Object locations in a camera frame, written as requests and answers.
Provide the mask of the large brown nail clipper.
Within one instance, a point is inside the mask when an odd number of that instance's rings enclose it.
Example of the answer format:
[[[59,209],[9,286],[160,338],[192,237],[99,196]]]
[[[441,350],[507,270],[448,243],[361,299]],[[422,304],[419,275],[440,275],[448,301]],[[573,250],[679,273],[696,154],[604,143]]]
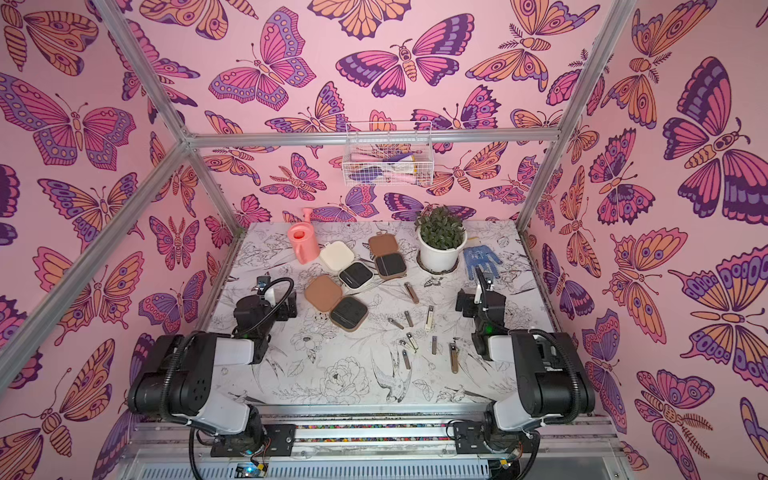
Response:
[[[406,289],[406,291],[407,291],[411,301],[414,304],[419,304],[420,303],[420,299],[419,299],[419,297],[418,297],[414,287],[411,285],[411,283],[410,282],[405,282],[404,283],[404,287],[405,287],[405,289]]]

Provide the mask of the small silver nail clipper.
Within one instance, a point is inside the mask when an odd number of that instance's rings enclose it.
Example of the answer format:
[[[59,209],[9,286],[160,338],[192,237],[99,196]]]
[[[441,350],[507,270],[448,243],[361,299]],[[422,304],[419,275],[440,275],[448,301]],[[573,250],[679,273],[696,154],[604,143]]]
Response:
[[[400,324],[398,321],[396,321],[395,319],[388,318],[387,321],[388,321],[388,323],[390,323],[391,325],[399,328],[400,330],[405,330],[405,327],[402,324]]]

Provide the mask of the tan brown clipper case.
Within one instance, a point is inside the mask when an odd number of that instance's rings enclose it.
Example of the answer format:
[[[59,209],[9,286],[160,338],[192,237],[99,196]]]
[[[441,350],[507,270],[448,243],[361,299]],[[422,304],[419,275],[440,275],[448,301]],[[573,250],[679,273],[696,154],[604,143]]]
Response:
[[[369,313],[368,307],[356,297],[344,295],[329,275],[313,279],[305,289],[305,298],[319,312],[327,314],[332,324],[346,332],[356,331]]]

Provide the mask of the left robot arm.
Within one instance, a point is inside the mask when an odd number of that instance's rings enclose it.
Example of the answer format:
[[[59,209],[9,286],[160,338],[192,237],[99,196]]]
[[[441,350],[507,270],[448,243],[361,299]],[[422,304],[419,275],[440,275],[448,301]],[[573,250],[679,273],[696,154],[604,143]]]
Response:
[[[163,335],[132,381],[127,406],[133,414],[186,426],[193,437],[214,437],[217,455],[262,453],[269,444],[258,409],[215,390],[218,367],[254,366],[264,360],[277,321],[297,316],[296,294],[270,301],[265,293],[240,299],[230,335],[196,331]]]

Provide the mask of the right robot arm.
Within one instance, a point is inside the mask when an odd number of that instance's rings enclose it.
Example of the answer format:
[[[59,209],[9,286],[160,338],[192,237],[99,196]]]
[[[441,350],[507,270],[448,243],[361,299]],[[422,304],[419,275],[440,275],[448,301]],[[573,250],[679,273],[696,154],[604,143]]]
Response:
[[[475,291],[459,291],[456,310],[473,320],[471,340],[483,360],[512,365],[516,390],[490,401],[483,420],[465,426],[455,442],[460,446],[476,434],[488,451],[518,455],[522,441],[533,439],[539,428],[570,424],[593,412],[596,392],[568,335],[508,328],[506,297],[479,267],[473,278]]]

